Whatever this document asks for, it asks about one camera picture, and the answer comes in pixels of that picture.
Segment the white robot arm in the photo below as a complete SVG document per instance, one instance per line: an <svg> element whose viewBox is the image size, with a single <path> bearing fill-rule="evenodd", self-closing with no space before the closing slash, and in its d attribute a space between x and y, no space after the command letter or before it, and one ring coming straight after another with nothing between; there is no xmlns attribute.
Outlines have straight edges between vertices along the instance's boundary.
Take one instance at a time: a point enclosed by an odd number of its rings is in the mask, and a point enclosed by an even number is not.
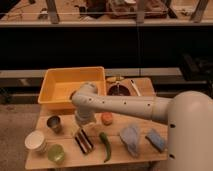
<svg viewBox="0 0 213 171"><path fill-rule="evenodd" d="M113 112L168 126L168 171L213 171L213 99L197 91L173 98L102 96L92 83L71 95L76 122L86 125L96 112Z"/></svg>

